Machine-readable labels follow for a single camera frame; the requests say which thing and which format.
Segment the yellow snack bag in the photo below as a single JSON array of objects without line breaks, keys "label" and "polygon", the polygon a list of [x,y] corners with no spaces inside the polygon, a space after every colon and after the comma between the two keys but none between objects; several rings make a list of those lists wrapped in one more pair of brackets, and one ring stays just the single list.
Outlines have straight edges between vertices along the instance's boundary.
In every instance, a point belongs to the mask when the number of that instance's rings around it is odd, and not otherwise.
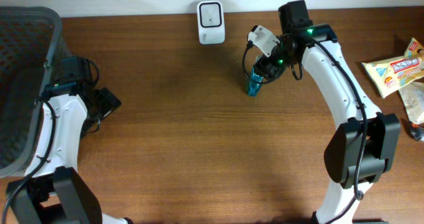
[{"label": "yellow snack bag", "polygon": [[403,56],[362,63],[382,98],[423,77],[423,45],[411,39]]}]

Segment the silver triangular snack packet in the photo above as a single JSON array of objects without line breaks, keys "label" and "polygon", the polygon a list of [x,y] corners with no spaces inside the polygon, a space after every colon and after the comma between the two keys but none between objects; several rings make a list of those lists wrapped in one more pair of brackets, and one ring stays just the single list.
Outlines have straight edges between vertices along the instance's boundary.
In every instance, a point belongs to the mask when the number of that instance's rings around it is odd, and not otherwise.
[{"label": "silver triangular snack packet", "polygon": [[409,132],[414,140],[423,142],[423,127],[420,127],[419,125],[410,121]]}]

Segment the teal mouthwash bottle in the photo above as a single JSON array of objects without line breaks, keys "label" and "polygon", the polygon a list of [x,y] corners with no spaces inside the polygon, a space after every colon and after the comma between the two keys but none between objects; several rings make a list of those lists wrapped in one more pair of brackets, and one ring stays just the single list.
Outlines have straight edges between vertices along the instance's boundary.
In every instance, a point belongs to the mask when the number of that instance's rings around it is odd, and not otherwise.
[{"label": "teal mouthwash bottle", "polygon": [[251,77],[252,79],[251,79],[251,80],[249,80],[248,88],[247,88],[247,94],[248,94],[249,96],[254,97],[254,96],[256,96],[256,95],[259,93],[259,91],[260,91],[260,88],[261,88],[261,86],[262,86],[262,84],[261,84],[261,83],[262,83],[263,77],[262,77],[262,76],[260,76],[260,75],[258,75],[258,74],[255,72],[254,68],[252,68],[252,70],[251,70],[250,77]]}]

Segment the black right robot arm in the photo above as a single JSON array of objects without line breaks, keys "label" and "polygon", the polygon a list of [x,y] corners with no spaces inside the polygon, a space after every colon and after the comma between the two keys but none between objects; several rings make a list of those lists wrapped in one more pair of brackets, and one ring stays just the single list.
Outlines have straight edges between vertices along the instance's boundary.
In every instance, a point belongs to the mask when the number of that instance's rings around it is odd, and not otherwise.
[{"label": "black right robot arm", "polygon": [[247,35],[257,47],[251,84],[276,81],[286,69],[300,80],[308,72],[331,111],[336,131],[324,151],[330,178],[327,193],[312,223],[352,223],[364,194],[389,172],[400,134],[395,114],[384,114],[366,95],[345,62],[338,38],[328,24],[316,25],[303,0],[278,9],[282,34],[256,25]]}]

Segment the grey plastic lattice basket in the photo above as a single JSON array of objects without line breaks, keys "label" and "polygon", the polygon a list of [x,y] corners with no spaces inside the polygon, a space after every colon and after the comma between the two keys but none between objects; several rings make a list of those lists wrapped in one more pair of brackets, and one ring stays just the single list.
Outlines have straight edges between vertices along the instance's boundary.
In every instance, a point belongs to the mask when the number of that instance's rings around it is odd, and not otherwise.
[{"label": "grey plastic lattice basket", "polygon": [[42,126],[45,87],[70,55],[62,20],[47,7],[1,8],[1,177],[21,176]]}]

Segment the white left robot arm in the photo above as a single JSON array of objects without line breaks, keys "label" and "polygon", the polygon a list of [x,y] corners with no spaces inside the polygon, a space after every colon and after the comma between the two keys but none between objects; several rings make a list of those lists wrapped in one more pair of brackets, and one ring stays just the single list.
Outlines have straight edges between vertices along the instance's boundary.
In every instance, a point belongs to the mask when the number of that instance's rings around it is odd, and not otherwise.
[{"label": "white left robot arm", "polygon": [[21,70],[1,104],[1,175],[14,176],[4,212],[19,223],[128,223],[102,212],[78,174],[80,140],[120,106],[97,89],[99,68],[70,56],[58,65]]}]

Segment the white barcode scanner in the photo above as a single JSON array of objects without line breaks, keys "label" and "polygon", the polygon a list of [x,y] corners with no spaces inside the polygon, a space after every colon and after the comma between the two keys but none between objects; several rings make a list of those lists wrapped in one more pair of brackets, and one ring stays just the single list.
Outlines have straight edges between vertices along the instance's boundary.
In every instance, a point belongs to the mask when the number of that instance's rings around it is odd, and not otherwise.
[{"label": "white barcode scanner", "polygon": [[201,1],[197,4],[199,42],[203,45],[225,41],[225,19],[220,1]]}]

